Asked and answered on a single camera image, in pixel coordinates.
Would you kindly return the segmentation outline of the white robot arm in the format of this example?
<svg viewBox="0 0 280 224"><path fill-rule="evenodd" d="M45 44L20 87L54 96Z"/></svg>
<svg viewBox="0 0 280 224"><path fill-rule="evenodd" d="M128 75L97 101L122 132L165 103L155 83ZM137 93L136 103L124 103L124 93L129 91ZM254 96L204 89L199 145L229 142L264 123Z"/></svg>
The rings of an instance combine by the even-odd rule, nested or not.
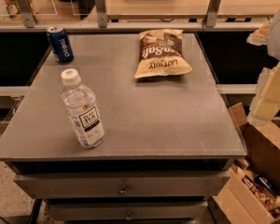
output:
<svg viewBox="0 0 280 224"><path fill-rule="evenodd" d="M249 108L248 122L254 126L262 126L271 121L280 110L280 10L246 41L256 46L266 45L268 54L278 61L273 69L262 69L256 95Z"/></svg>

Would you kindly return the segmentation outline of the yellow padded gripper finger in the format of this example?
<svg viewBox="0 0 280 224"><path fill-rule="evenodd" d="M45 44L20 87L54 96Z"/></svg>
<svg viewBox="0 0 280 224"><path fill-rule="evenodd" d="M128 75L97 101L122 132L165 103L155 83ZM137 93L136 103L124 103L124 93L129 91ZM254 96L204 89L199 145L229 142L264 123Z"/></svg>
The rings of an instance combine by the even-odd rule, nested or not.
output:
<svg viewBox="0 0 280 224"><path fill-rule="evenodd" d="M280 62L273 69L264 67L259 74L256 95L247 120L254 126L271 121L280 110Z"/></svg>

